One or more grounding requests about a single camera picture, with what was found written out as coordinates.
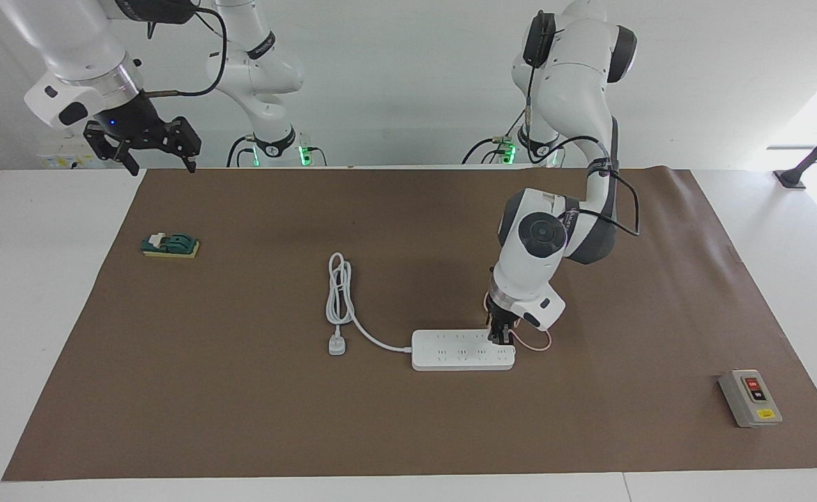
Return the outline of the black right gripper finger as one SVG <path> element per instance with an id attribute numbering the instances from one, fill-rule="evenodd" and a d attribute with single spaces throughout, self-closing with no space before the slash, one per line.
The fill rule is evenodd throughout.
<path id="1" fill-rule="evenodd" d="M 176 117 L 170 123 L 170 143 L 190 174 L 197 171 L 197 157 L 201 153 L 201 139 L 185 117 Z"/>
<path id="2" fill-rule="evenodd" d="M 119 163 L 132 176 L 139 174 L 138 162 L 130 153 L 129 139 L 115 139 L 116 145 L 112 145 L 106 131 L 99 124 L 86 124 L 84 139 L 102 161 Z"/>

